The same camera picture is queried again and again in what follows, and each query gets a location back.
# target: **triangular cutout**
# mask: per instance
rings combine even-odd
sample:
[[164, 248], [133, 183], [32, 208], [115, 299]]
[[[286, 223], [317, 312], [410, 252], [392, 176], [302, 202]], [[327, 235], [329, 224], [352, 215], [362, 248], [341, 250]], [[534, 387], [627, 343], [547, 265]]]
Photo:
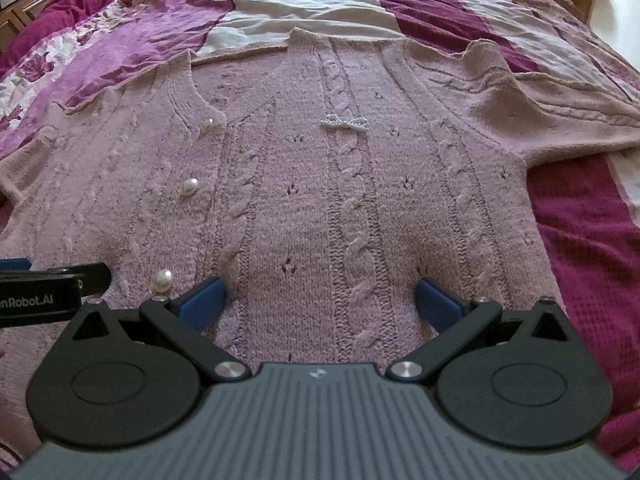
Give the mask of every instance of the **triangular cutout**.
[[540, 339], [553, 339], [555, 341], [567, 341], [567, 336], [558, 323], [556, 316], [549, 312], [545, 312], [540, 316], [538, 325], [533, 331], [533, 337]]
[[99, 312], [91, 312], [88, 314], [80, 328], [74, 335], [74, 341], [80, 341], [82, 339], [93, 339], [95, 337], [104, 337], [109, 335], [109, 329], [102, 320], [102, 316]]

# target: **eyelet hole in knit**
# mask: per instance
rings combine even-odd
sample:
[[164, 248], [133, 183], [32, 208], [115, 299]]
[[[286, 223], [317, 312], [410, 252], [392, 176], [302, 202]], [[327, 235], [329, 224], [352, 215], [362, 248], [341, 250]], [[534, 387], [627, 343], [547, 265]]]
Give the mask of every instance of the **eyelet hole in knit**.
[[296, 264], [292, 263], [291, 258], [287, 258], [280, 268], [287, 276], [293, 276], [296, 273]]

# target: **bed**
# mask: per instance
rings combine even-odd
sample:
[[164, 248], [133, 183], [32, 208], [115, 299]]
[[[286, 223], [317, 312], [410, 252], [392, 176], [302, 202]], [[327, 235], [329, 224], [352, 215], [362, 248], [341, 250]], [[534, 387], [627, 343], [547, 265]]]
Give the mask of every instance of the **bed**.
[[[184, 50], [205, 57], [284, 40], [294, 27], [407, 36], [449, 53], [492, 40], [513, 72], [592, 84], [640, 107], [640, 74], [581, 22], [570, 0], [113, 0], [38, 38], [6, 70], [0, 157], [30, 141], [52, 100], [77, 105]], [[612, 383], [614, 405], [598, 445], [632, 469], [640, 463], [640, 150], [546, 164], [529, 172], [527, 187], [562, 304]], [[11, 211], [7, 200], [4, 221]], [[5, 342], [0, 333], [0, 374], [20, 360]], [[42, 332], [33, 345], [42, 353], [52, 342]], [[19, 409], [35, 365], [11, 377], [11, 388], [0, 386], [0, 410], [3, 403], [5, 411]], [[0, 440], [27, 456], [33, 433], [10, 431], [11, 423], [0, 416]]]

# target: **knitted fabric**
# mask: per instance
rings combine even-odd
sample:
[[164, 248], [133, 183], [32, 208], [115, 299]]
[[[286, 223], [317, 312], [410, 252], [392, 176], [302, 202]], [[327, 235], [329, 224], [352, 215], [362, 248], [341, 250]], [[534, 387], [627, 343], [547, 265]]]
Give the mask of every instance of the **knitted fabric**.
[[[335, 114], [347, 124], [322, 124]], [[35, 269], [102, 261], [113, 308], [170, 269], [175, 297], [216, 274], [207, 332], [260, 362], [375, 362], [431, 335], [414, 286], [528, 309], [560, 297], [527, 168], [640, 141], [640, 112], [587, 84], [513, 74], [488, 41], [447, 55], [411, 40], [295, 30], [192, 64], [186, 52], [91, 102], [52, 104], [0, 162], [14, 212], [0, 257]], [[192, 196], [180, 185], [199, 180]], [[37, 440], [28, 379], [62, 326], [4, 330], [0, 436]]]

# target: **pearl button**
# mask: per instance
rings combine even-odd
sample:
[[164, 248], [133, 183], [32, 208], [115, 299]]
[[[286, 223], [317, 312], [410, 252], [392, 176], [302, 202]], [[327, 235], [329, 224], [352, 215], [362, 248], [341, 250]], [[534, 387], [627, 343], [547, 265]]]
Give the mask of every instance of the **pearl button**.
[[154, 279], [154, 290], [158, 294], [168, 291], [174, 282], [174, 274], [169, 269], [158, 270]]
[[198, 179], [197, 178], [188, 178], [182, 183], [180, 187], [180, 194], [182, 196], [191, 196], [198, 189]]

